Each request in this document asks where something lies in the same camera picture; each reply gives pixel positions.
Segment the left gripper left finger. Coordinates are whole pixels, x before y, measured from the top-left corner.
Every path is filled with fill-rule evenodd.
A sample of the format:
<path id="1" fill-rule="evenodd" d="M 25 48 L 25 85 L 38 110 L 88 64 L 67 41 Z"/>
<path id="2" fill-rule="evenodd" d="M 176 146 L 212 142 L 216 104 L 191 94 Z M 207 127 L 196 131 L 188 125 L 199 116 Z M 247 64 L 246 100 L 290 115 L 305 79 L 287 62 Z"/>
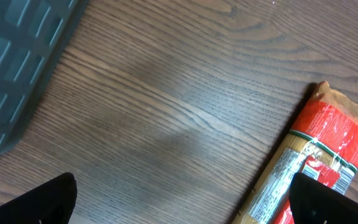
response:
<path id="1" fill-rule="evenodd" d="M 0 224 L 68 224 L 77 198 L 76 180 L 63 173 L 0 206 Z"/>

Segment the red snack packet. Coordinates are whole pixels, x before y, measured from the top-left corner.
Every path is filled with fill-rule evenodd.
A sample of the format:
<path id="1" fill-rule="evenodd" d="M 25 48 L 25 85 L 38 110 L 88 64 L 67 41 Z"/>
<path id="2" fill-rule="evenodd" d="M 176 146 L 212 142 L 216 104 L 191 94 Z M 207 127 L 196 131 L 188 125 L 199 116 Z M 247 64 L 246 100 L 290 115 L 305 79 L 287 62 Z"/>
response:
<path id="1" fill-rule="evenodd" d="M 321 82 L 233 222 L 293 223 L 288 194 L 297 172 L 345 194 L 357 171 L 358 104 Z"/>

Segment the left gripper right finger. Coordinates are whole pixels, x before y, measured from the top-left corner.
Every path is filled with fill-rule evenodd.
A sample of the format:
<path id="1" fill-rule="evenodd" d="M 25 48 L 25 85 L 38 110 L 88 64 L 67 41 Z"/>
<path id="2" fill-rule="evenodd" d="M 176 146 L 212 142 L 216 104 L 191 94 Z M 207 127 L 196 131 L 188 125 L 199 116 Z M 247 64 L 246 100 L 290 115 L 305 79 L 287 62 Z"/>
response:
<path id="1" fill-rule="evenodd" d="M 289 190 L 295 224 L 358 224 L 358 203 L 303 173 L 296 173 Z"/>

